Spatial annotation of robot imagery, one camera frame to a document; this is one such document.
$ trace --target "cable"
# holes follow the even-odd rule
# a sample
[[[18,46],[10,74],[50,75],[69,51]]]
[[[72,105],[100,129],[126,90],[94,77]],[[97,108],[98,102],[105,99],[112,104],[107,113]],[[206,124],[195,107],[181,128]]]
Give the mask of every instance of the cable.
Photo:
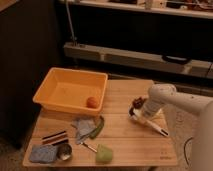
[[[186,160],[187,165],[189,165],[189,161],[188,161],[188,158],[187,158],[187,156],[186,156],[186,147],[187,147],[187,144],[188,144],[191,140],[193,140],[193,137],[188,138],[188,139],[185,141],[184,147],[183,147],[183,150],[184,150],[184,158],[185,158],[185,160]]]
[[[207,69],[207,71],[206,71],[206,73],[205,73],[205,75],[204,75],[204,77],[203,77],[204,79],[207,79],[207,76],[208,76],[209,72],[211,71],[212,64],[213,64],[213,63],[211,63],[210,66],[209,66],[209,68]],[[202,95],[202,94],[201,94],[201,93],[202,93],[202,90],[203,90],[202,88],[203,88],[204,86],[206,86],[206,83],[203,82],[203,84],[200,85],[200,92],[199,92],[200,95]]]
[[[202,5],[208,5],[208,7],[212,7],[213,8],[213,5],[212,4],[202,4],[200,3],[199,0],[195,0],[195,2],[179,2],[179,1],[172,1],[172,0],[167,0],[166,3],[173,3],[173,4],[183,4],[183,5],[199,5],[199,6],[202,6]]]
[[[71,35],[72,35],[72,41],[73,41],[74,45],[77,45],[76,37],[75,37],[75,33],[74,33],[74,27],[73,27],[73,23],[72,23],[72,19],[71,19],[71,13],[70,13],[70,9],[69,9],[68,0],[65,0],[65,5],[66,5],[66,11],[67,11],[67,17],[68,17],[68,23],[69,23],[69,27],[70,27],[70,32],[71,32]]]

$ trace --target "orange tub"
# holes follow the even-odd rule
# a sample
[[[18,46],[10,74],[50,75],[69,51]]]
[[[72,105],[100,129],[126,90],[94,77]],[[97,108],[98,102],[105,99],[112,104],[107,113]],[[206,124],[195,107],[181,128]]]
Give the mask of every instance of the orange tub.
[[[48,110],[97,116],[102,108],[108,75],[105,73],[51,68],[33,97]],[[96,108],[87,99],[97,100]]]

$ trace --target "dark wall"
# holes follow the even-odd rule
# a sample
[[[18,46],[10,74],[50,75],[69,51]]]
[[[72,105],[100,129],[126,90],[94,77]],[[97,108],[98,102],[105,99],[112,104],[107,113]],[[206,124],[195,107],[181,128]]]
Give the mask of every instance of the dark wall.
[[[0,134],[26,132],[39,105],[32,97],[47,71],[62,64],[54,0],[20,0],[0,12]]]

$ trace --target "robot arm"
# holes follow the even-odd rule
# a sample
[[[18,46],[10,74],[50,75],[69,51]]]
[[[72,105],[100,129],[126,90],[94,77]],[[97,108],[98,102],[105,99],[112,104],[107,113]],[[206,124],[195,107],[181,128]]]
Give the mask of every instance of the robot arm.
[[[199,116],[192,145],[190,171],[213,171],[213,98],[177,92],[174,85],[155,84],[142,106],[142,115],[153,117],[165,104]]]

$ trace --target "wooden tabletop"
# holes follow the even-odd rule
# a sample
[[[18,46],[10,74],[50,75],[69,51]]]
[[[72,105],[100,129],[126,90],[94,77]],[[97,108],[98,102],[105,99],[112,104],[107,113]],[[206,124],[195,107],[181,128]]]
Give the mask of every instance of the wooden tabletop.
[[[105,118],[105,126],[99,136],[86,143],[93,147],[103,144],[113,150],[114,158],[109,164],[97,164],[95,154],[75,144],[76,130],[70,126],[73,117],[68,113],[41,110],[34,128],[29,146],[26,150],[24,166],[50,167],[84,167],[84,166],[173,166],[177,165],[177,157],[173,142],[155,132],[152,128],[139,125],[130,120],[128,110],[132,100],[147,95],[151,80],[108,80],[101,115]],[[153,120],[167,129],[163,110]],[[69,143],[73,148],[73,157],[69,161],[57,161],[54,164],[35,164],[28,158],[34,144],[41,144],[41,138],[66,130]]]
[[[18,2],[18,0],[0,0],[0,11]]]

